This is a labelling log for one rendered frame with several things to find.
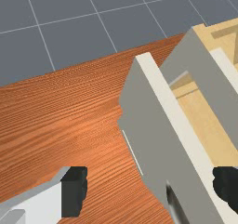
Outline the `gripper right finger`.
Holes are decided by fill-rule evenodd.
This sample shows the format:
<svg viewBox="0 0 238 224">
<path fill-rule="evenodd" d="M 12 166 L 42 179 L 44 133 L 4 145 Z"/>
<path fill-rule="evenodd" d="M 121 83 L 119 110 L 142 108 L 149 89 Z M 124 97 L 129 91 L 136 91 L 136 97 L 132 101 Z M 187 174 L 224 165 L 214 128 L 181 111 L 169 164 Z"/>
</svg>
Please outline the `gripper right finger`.
<svg viewBox="0 0 238 224">
<path fill-rule="evenodd" d="M 238 168 L 218 166 L 213 169 L 213 188 L 217 196 L 238 212 Z"/>
</svg>

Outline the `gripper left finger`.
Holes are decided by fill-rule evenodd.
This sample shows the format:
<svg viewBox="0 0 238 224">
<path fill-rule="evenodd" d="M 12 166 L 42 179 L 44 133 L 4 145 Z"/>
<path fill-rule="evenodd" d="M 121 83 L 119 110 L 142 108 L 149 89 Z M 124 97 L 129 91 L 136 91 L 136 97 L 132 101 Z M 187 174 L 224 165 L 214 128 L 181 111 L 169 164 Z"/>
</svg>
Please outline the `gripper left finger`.
<svg viewBox="0 0 238 224">
<path fill-rule="evenodd" d="M 2 202 L 0 224 L 58 224 L 63 217 L 79 217 L 86 177 L 86 166 L 64 166 L 50 181 Z"/>
</svg>

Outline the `pale grey cabinet drawer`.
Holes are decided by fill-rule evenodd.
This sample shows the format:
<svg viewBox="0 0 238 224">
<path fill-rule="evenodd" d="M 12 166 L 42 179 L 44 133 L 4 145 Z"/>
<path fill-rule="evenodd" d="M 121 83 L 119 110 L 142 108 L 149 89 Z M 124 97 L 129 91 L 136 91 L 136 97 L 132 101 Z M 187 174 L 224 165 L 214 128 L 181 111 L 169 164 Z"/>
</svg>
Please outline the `pale grey cabinet drawer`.
<svg viewBox="0 0 238 224">
<path fill-rule="evenodd" d="M 213 164 L 147 52 L 134 58 L 119 98 L 118 125 L 144 184 L 176 224 L 238 224 L 213 188 Z"/>
</svg>

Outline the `pale grey cabinet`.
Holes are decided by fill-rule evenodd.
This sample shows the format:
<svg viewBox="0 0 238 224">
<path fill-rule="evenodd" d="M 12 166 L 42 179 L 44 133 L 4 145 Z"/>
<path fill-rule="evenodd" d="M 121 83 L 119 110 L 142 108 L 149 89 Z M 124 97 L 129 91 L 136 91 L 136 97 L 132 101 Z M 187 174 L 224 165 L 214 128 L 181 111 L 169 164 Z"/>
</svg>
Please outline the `pale grey cabinet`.
<svg viewBox="0 0 238 224">
<path fill-rule="evenodd" d="M 191 27 L 156 65 L 214 168 L 238 168 L 238 18 Z"/>
</svg>

